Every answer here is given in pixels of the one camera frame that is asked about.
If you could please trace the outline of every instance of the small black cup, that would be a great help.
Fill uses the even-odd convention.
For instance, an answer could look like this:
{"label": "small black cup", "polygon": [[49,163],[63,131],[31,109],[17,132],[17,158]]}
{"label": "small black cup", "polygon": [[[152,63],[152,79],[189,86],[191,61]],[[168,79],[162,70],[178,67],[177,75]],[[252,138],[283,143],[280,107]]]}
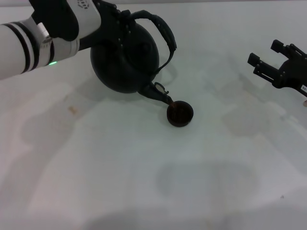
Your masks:
{"label": "small black cup", "polygon": [[194,111],[191,105],[183,101],[171,103],[167,108],[167,119],[176,127],[184,127],[192,120]]}

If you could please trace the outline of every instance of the kettle handle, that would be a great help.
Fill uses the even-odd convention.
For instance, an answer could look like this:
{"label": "kettle handle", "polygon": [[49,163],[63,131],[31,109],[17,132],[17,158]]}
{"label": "kettle handle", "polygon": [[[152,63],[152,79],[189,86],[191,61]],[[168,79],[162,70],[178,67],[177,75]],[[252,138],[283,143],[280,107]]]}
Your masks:
{"label": "kettle handle", "polygon": [[169,48],[169,58],[164,65],[162,65],[161,67],[159,67],[157,70],[153,72],[153,75],[156,75],[160,72],[161,69],[163,69],[171,61],[171,59],[173,58],[174,52],[177,49],[177,44],[176,44],[175,37],[174,37],[172,30],[169,28],[167,23],[162,18],[160,18],[157,15],[151,14],[148,11],[138,11],[138,12],[132,13],[128,17],[128,19],[130,20],[136,20],[140,18],[148,19],[154,23],[154,25],[160,31],[162,37],[166,41],[168,48]]}

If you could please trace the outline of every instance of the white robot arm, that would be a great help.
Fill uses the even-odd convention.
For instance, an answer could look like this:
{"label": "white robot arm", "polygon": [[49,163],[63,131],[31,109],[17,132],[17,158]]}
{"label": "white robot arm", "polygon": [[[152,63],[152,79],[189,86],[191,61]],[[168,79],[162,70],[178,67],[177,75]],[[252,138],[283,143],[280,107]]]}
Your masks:
{"label": "white robot arm", "polygon": [[74,56],[80,39],[101,26],[92,0],[30,3],[35,11],[29,19],[0,25],[0,79]]}

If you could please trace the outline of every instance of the kettle spout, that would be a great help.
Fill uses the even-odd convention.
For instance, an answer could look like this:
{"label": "kettle spout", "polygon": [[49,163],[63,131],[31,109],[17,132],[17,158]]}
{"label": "kettle spout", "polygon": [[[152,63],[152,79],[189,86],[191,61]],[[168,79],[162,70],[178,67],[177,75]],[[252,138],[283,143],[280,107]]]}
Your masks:
{"label": "kettle spout", "polygon": [[172,98],[167,95],[168,92],[165,91],[163,85],[157,82],[155,84],[150,82],[148,85],[141,88],[138,91],[138,93],[147,98],[154,99],[157,101],[162,101],[168,105],[170,105],[173,102]]}

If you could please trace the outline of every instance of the white tabletop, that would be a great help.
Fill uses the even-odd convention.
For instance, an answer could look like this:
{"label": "white tabletop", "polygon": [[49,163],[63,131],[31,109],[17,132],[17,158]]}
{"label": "white tabletop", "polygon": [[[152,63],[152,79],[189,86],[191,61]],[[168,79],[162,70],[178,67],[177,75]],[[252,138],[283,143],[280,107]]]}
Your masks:
{"label": "white tabletop", "polygon": [[[0,81],[1,230],[301,230],[307,109],[254,75],[274,39],[307,52],[306,1],[120,5],[169,24],[178,50],[156,77],[194,108],[105,87],[89,50]],[[31,8],[0,8],[0,23]],[[155,27],[161,60],[168,49]]]}

